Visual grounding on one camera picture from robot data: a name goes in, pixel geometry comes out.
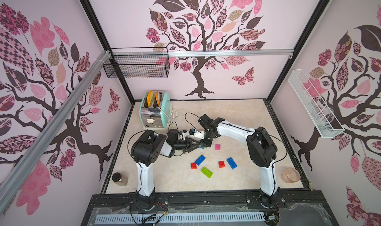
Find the long blue lego brick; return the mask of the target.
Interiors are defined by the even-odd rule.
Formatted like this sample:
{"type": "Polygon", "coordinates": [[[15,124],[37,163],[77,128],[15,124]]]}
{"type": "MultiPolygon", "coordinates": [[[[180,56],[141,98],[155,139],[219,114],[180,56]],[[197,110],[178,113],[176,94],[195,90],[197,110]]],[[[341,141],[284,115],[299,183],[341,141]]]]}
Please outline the long blue lego brick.
{"type": "Polygon", "coordinates": [[[196,161],[195,161],[196,165],[197,165],[197,166],[200,166],[200,165],[205,161],[205,159],[206,159],[206,157],[205,157],[204,155],[200,155],[200,156],[196,159],[196,161]]]}

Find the lime green lego brick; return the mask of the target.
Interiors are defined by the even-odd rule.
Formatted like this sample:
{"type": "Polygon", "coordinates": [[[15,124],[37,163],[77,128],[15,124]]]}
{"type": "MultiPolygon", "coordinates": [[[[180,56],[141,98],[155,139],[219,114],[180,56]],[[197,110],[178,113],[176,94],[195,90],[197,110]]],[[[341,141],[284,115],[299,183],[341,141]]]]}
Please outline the lime green lego brick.
{"type": "Polygon", "coordinates": [[[206,167],[203,167],[201,169],[201,173],[204,174],[208,178],[211,178],[213,176],[213,172],[206,167]]]}

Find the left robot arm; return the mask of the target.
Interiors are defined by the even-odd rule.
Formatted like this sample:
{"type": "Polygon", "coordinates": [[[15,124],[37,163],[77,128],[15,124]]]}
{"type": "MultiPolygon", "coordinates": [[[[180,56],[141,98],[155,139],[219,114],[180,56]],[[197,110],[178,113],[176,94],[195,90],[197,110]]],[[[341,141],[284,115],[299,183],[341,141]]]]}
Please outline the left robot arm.
{"type": "Polygon", "coordinates": [[[190,152],[200,146],[200,141],[204,139],[204,135],[204,131],[195,129],[189,131],[170,129],[166,135],[145,130],[130,151],[130,155],[138,168],[137,200],[145,205],[154,204],[153,164],[160,155],[171,158],[176,151],[190,152]]]}

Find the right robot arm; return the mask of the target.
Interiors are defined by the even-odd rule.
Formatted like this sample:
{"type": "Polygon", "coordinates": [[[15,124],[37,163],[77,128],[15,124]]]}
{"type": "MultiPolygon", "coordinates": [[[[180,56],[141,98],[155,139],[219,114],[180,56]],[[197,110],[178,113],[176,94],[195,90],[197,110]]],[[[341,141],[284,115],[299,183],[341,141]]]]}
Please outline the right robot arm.
{"type": "Polygon", "coordinates": [[[265,208],[272,208],[279,198],[275,174],[278,148],[267,130],[263,127],[253,129],[237,126],[222,118],[213,120],[208,115],[201,116],[198,123],[204,128],[206,138],[226,136],[247,145],[250,159],[259,168],[261,204],[265,208]]]}

